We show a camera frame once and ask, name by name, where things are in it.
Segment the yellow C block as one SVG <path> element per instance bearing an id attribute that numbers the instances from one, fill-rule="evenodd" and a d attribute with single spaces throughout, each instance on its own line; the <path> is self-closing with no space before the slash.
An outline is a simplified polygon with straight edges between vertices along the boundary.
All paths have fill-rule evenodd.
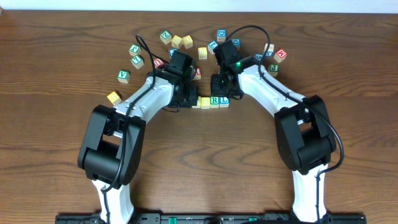
<path id="1" fill-rule="evenodd" d="M 197 98 L 196 105 L 193 105 L 192 108 L 201 108 L 201 97 L 200 96 Z"/>

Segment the yellow O block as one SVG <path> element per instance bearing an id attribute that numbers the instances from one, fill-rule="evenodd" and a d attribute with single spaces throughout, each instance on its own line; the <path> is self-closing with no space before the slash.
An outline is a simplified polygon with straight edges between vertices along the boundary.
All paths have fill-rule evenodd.
<path id="1" fill-rule="evenodd" d="M 201 97 L 201 109 L 210 109 L 210 97 Z"/>

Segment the green R block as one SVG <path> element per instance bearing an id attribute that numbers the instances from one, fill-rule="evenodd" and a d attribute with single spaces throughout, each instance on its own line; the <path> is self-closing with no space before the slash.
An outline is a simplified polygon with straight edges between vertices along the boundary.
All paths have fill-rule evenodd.
<path id="1" fill-rule="evenodd" d="M 218 96 L 210 97 L 210 108 L 219 108 L 220 107 L 220 98 Z"/>

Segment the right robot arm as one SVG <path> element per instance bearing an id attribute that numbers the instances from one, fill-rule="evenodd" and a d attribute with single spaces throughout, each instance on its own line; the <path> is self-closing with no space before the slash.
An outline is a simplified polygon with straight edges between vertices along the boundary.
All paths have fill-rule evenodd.
<path id="1" fill-rule="evenodd" d="M 323 100 L 289 90 L 259 59 L 240 55 L 230 40 L 211 43 L 208 48 L 220 66 L 220 72 L 211 77 L 212 94 L 249 95 L 273 116 L 278 152 L 293 173 L 293 213 L 301 222 L 319 222 L 326 215 L 325 172 L 336 149 Z"/>

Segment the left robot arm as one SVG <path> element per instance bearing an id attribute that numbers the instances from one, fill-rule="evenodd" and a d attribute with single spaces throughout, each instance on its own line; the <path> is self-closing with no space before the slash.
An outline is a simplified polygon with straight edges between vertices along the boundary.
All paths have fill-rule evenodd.
<path id="1" fill-rule="evenodd" d="M 197 66 L 176 51 L 162 68 L 153 67 L 144 85 L 125 101 L 91 113 L 78 166 L 98 191 L 102 223 L 128 223 L 134 213 L 129 184 L 141 159 L 146 124 L 165 106 L 190 108 L 198 99 L 191 83 Z"/>

